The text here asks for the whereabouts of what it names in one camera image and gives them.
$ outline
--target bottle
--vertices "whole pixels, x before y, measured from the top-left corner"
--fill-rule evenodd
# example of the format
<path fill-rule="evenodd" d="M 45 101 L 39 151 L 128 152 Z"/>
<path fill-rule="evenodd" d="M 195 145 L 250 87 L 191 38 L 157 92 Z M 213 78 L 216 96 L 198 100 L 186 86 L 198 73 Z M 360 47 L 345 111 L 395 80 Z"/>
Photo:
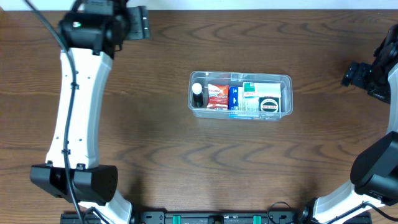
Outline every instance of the bottle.
<path fill-rule="evenodd" d="M 192 85 L 193 106 L 201 108 L 203 106 L 203 90 L 200 83 Z"/>

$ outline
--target plastic container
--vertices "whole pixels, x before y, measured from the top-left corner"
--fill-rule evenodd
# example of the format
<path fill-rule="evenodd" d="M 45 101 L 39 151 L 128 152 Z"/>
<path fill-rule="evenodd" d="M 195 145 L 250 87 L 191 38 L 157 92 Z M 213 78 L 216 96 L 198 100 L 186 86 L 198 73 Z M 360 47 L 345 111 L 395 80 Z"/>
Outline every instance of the plastic container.
<path fill-rule="evenodd" d="M 280 83 L 281 99 L 280 112 L 265 111 L 239 111 L 239 110 L 211 110 L 206 109 L 208 104 L 208 84 L 243 86 L 244 82 L 254 83 Z M 200 83 L 203 87 L 202 108 L 193 106 L 192 85 Z M 260 73 L 235 73 L 235 72 L 192 72 L 188 90 L 188 107 L 193 115 L 198 118 L 218 119 L 255 119 L 264 121 L 278 121 L 283 116 L 293 112 L 292 79 L 288 75 L 273 75 Z"/>

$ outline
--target brown tabletop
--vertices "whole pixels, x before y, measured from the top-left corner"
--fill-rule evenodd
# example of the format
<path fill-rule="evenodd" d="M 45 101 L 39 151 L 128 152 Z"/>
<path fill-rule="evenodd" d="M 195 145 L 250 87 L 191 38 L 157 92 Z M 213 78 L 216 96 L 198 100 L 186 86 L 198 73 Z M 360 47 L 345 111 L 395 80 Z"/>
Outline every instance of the brown tabletop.
<path fill-rule="evenodd" d="M 44 14 L 55 26 L 64 12 Z M 389 105 L 340 81 L 353 60 L 373 61 L 398 11 L 151 11 L 150 23 L 152 40 L 116 54 L 99 124 L 101 163 L 118 167 L 135 204 L 298 208 L 347 181 L 386 133 Z M 29 180 L 53 138 L 59 53 L 31 12 L 0 15 L 0 223 L 59 223 L 74 209 Z M 290 75 L 294 111 L 279 122 L 198 119 L 187 106 L 195 70 Z"/>

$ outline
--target blue box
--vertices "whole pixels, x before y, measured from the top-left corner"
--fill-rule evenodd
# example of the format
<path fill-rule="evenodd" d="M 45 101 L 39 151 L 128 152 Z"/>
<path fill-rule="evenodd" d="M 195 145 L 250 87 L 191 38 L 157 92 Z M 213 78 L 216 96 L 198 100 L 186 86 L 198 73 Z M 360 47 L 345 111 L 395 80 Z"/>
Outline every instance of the blue box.
<path fill-rule="evenodd" d="M 231 86 L 229 88 L 229 102 L 228 102 L 228 109 L 229 110 L 238 110 L 239 106 L 239 88 L 235 86 Z"/>

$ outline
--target white arm segment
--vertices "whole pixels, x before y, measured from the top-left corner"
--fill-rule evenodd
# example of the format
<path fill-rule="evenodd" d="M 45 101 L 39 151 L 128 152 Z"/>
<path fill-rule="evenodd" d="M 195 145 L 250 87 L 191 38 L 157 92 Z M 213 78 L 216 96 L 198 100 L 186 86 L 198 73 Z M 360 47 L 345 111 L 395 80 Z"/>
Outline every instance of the white arm segment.
<path fill-rule="evenodd" d="M 382 204 L 378 199 L 367 195 L 358 195 L 355 193 L 354 185 L 350 180 L 348 180 L 334 192 L 317 199 L 313 208 L 313 218 L 316 218 L 320 223 L 327 223 L 335 217 L 350 211 L 358 205 L 361 205 L 363 202 L 369 202 L 376 207 L 384 206 L 384 204 Z M 371 207 L 361 208 L 351 215 L 333 222 L 333 224 L 342 224 L 350 218 L 363 213 L 370 208 Z"/>
<path fill-rule="evenodd" d="M 86 169 L 98 167 L 98 123 L 100 121 L 101 103 L 106 80 L 112 68 L 113 60 L 101 52 L 93 55 L 93 50 L 70 48 L 69 54 L 75 61 L 76 89 L 72 117 L 69 129 L 70 168 L 76 169 L 77 164 L 86 165 Z M 50 151 L 45 161 L 52 161 L 54 167 L 64 168 L 63 134 L 67 119 L 72 71 L 65 52 L 61 53 L 62 87 L 58 108 L 57 125 Z"/>
<path fill-rule="evenodd" d="M 388 73 L 388 82 L 391 90 L 391 105 L 387 134 L 391 131 L 398 132 L 398 63 Z"/>
<path fill-rule="evenodd" d="M 116 190 L 112 200 L 105 206 L 99 206 L 93 202 L 80 202 L 79 205 L 90 208 L 95 207 L 106 218 L 109 223 L 113 224 L 129 224 L 131 219 L 132 205 L 125 200 Z"/>

